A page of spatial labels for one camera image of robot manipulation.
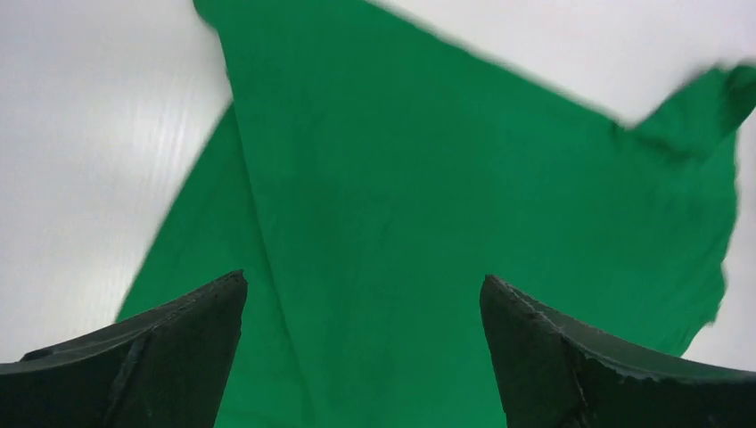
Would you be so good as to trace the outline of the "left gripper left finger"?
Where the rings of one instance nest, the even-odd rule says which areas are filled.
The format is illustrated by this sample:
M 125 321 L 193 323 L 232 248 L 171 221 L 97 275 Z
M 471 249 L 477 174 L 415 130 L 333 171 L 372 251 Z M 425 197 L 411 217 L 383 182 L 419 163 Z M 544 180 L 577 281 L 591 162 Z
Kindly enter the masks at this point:
M 2 426 L 213 426 L 247 291 L 235 271 L 157 308 L 2 364 Z

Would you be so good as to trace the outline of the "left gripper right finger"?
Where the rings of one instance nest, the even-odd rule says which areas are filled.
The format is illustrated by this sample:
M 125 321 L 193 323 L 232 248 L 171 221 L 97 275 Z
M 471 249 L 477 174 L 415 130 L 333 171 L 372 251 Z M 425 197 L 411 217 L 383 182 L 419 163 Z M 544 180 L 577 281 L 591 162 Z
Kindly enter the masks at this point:
M 755 375 L 650 350 L 550 308 L 495 276 L 481 319 L 511 427 L 755 424 Z

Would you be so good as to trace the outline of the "green t shirt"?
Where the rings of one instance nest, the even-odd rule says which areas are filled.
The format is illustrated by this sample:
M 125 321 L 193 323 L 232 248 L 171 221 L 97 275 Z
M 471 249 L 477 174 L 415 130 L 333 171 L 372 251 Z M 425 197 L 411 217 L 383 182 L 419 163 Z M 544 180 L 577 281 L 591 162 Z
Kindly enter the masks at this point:
M 365 1 L 198 1 L 233 101 L 120 314 L 241 270 L 220 427 L 501 427 L 495 274 L 675 356 L 717 315 L 752 65 L 626 127 Z

